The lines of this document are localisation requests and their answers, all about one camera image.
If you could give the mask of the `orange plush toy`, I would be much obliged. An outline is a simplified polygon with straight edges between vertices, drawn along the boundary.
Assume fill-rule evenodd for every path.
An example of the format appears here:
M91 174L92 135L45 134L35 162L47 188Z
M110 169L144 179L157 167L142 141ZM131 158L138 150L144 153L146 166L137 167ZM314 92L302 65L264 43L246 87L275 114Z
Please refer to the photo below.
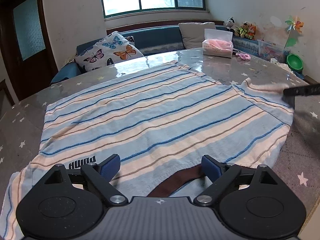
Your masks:
M257 27L255 25L250 25L249 29L248 29L248 33L247 33L247 38L249 40L253 40L254 39L254 36L255 36L255 33L257 31Z

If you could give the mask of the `dark wooden door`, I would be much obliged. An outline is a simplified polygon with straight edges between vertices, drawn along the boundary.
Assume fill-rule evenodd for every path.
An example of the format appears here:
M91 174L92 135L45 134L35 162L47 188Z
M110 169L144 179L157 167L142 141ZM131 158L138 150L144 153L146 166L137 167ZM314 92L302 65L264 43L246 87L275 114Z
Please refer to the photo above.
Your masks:
M58 68L43 0L1 0L1 54L18 100L49 87Z

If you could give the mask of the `beige cushion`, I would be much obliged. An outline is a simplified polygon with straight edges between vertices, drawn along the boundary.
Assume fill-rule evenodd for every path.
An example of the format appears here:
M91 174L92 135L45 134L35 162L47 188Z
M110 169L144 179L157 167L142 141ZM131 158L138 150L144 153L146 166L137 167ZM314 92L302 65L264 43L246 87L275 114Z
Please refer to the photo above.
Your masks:
M178 24L182 42L185 49L201 48L202 42L204 41L204 30L205 29L216 29L214 22L205 23L179 23Z

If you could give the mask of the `green plastic bowl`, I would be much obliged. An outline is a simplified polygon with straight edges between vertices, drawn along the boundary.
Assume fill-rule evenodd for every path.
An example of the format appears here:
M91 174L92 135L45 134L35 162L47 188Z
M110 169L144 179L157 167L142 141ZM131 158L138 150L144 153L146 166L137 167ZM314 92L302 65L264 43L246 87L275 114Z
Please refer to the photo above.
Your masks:
M292 71L301 73L303 71L303 61L296 54L289 54L286 57L286 63Z

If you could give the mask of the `butterfly print pillow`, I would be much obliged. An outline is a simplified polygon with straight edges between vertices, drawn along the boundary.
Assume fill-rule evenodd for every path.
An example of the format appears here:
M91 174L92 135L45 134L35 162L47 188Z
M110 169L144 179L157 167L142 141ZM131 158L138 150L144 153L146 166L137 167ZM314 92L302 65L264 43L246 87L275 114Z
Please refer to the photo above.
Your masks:
M143 56L124 36L114 31L77 55L75 62L86 72L90 72Z

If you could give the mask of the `pink hair clip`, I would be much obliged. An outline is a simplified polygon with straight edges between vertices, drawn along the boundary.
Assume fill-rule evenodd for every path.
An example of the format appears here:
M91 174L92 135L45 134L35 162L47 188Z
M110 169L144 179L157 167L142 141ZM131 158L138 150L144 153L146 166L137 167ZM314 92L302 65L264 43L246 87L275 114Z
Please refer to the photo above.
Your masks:
M245 53L236 53L235 54L237 57L239 57L240 59L244 60L244 61L250 61L251 60L251 56L249 54L245 54Z

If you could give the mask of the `blue sofa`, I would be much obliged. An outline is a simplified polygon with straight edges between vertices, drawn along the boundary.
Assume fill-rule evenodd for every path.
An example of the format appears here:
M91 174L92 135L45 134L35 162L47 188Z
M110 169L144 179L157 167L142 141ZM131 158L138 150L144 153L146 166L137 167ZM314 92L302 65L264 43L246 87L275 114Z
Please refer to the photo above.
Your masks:
M202 47L202 42L204 41L203 37L200 38L200 41L196 41L194 38L193 40L190 40L189 43L186 43L186 41L183 41L184 36L181 34L178 25L136 29L120 32L120 34L127 39L131 45L140 50L144 56L176 50L200 48ZM102 41L102 39L103 38L100 38L78 45L76 48L76 55L78 56L84 52L87 52L94 44ZM234 49L254 56L259 56L258 41L234 37L232 42ZM71 79L86 72L84 67L81 67L78 63L73 62L74 60L72 60L72 63L68 63L60 69L60 71L52 79L51 85Z

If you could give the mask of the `pink tissue pack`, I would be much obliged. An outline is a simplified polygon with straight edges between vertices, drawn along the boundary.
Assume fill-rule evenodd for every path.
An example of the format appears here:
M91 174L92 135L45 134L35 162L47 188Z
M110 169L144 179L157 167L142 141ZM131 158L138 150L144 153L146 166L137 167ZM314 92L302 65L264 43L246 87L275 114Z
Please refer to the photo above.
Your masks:
M233 33L230 31L205 29L202 42L203 55L231 58L233 55Z

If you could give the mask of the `clear plastic storage box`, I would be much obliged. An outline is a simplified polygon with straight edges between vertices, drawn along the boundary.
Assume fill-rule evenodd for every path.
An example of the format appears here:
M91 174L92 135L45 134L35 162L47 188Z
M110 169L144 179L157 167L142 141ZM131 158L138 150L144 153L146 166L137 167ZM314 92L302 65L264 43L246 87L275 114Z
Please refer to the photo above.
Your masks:
M289 50L285 50L283 47L281 47L276 43L271 43L264 40L258 40L259 57L266 61L271 61L271 59L276 59L280 63L285 63L289 53L290 53Z

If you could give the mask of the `colourful pinwheel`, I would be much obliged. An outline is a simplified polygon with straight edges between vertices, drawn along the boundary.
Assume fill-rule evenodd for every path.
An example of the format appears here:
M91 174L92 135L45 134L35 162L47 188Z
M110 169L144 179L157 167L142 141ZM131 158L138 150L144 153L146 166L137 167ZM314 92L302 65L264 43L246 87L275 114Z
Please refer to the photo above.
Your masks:
M284 48L289 48L298 42L298 38L302 35L304 22L302 22L298 16L293 17L290 15L285 23L287 24L288 35Z

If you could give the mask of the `grey star tablecloth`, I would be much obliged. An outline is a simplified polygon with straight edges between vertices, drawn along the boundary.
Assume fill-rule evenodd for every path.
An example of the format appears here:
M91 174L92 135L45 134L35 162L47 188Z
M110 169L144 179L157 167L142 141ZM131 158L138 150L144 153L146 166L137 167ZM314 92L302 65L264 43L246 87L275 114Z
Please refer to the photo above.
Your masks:
M257 57L245 62L205 56L199 49L142 57L61 81L16 103L1 118L1 193L5 192L10 176L27 166L38 153L48 104L98 83L174 60L225 85L242 83L246 78L255 84L304 85L300 78ZM318 96L295 98L293 124L273 169L304 203L307 217L311 218L319 205Z

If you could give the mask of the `panda plush toy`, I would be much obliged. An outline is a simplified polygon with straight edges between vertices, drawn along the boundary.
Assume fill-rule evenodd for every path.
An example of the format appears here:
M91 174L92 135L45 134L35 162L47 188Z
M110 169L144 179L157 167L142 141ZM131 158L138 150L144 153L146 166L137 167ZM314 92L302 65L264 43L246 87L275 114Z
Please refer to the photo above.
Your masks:
M235 24L235 20L233 17L230 17L227 21L224 22L224 26L228 29L228 31L234 33L235 30L233 29L233 26Z

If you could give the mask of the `striped blue pink shirt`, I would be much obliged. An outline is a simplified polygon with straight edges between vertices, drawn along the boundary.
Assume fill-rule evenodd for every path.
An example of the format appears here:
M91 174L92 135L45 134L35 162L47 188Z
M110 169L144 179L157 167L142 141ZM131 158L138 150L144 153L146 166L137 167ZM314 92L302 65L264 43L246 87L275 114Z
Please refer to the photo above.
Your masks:
M273 165L289 133L293 108L273 86L223 85L176 61L118 77L51 103L36 157L14 173L1 211L1 236L21 239L15 211L55 164L79 168L120 156L111 183L146 196L205 154L223 163Z

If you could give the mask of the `yellow vest plush toy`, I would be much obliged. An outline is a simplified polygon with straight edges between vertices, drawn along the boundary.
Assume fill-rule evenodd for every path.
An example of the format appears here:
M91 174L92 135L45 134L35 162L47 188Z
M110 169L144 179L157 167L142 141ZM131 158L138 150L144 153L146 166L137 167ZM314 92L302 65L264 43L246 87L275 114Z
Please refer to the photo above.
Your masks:
M236 30L235 35L240 38L245 38L246 35L248 34L248 29L249 29L249 23L244 22L240 27Z

